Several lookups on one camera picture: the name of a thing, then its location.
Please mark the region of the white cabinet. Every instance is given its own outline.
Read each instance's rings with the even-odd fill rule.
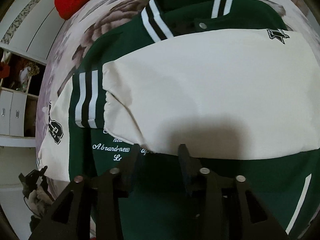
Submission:
[[[0,90],[0,135],[24,136],[27,94]]]
[[[9,135],[12,96],[12,92],[0,90],[0,134],[3,135]]]
[[[27,94],[13,93],[10,109],[11,136],[24,136],[24,111],[26,109]]]
[[[15,0],[0,22],[0,47],[46,65],[64,22],[54,0]]]

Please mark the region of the black clamp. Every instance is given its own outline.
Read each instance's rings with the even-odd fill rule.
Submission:
[[[289,240],[287,233],[259,201],[244,176],[219,176],[179,146],[186,191],[201,201],[198,240]]]
[[[29,194],[36,190],[38,185],[37,181],[41,177],[42,182],[40,186],[44,189],[44,191],[51,196],[48,193],[48,183],[47,183],[47,177],[44,175],[46,172],[48,166],[44,166],[40,171],[38,170],[33,170],[31,171],[27,176],[24,176],[22,173],[19,175],[19,180],[23,185],[23,190],[22,193],[26,198],[29,198]]]

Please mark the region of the shelf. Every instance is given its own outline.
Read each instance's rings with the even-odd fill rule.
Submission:
[[[36,138],[0,135],[0,146],[33,148],[36,147]]]
[[[29,60],[16,54],[12,54],[8,63],[10,66],[10,74],[8,77],[0,79],[0,88],[6,88],[8,91],[17,91],[16,89],[21,86],[19,81],[20,72],[29,61],[35,62],[34,60]],[[37,64],[37,66],[39,67],[39,73],[28,79],[25,92],[22,92],[28,94],[32,98],[38,98],[39,96],[45,71],[45,66],[40,64]]]
[[[25,93],[25,92],[21,92],[21,91],[16,91],[16,90],[13,90],[13,89],[10,89],[10,88],[1,87],[1,89],[2,90],[6,90],[6,91],[10,91],[10,92],[27,94],[28,97],[33,98],[33,99],[38,99],[39,98],[39,96],[31,95],[31,94],[28,94],[28,93]]]

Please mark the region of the white wall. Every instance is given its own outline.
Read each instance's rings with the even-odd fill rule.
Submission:
[[[36,169],[36,149],[0,147],[0,203],[10,225],[20,240],[31,235],[32,212],[25,205],[19,174]]]
[[[0,147],[0,188],[21,187],[19,174],[37,169],[36,149]]]

